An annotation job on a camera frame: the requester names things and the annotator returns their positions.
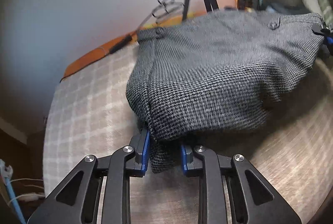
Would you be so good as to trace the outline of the grey tweed pants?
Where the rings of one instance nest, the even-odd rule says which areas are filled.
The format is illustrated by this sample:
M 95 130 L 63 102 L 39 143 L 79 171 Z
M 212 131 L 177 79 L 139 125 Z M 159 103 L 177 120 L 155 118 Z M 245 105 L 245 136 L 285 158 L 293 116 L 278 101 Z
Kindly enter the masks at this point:
M 151 134 L 152 170 L 175 164 L 198 131 L 254 131 L 314 65 L 324 38 L 317 13 L 215 11 L 141 30 L 126 98 Z

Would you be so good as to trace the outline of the beige plaid bed cover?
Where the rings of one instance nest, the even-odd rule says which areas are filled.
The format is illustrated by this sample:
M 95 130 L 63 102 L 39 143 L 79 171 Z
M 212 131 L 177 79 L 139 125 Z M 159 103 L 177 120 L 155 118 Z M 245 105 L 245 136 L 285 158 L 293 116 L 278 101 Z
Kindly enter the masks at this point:
M 103 157 L 129 143 L 137 118 L 125 96 L 137 45 L 62 81 L 48 115 L 43 179 L 49 194 L 86 155 Z M 272 120 L 251 134 L 206 135 L 217 153 L 240 153 L 285 198 L 303 223 L 332 223 L 332 65 L 317 60 Z M 132 223 L 197 223 L 196 178 L 180 167 L 130 181 Z

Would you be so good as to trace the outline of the folded dark navy pants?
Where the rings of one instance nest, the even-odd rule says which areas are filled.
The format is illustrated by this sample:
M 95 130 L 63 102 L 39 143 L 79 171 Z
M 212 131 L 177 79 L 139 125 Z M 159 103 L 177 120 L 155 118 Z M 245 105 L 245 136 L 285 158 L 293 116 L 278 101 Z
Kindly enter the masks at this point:
M 310 13 L 310 11 L 305 6 L 285 6 L 280 3 L 268 4 L 265 10 L 267 12 L 276 12 L 283 15 L 303 15 Z

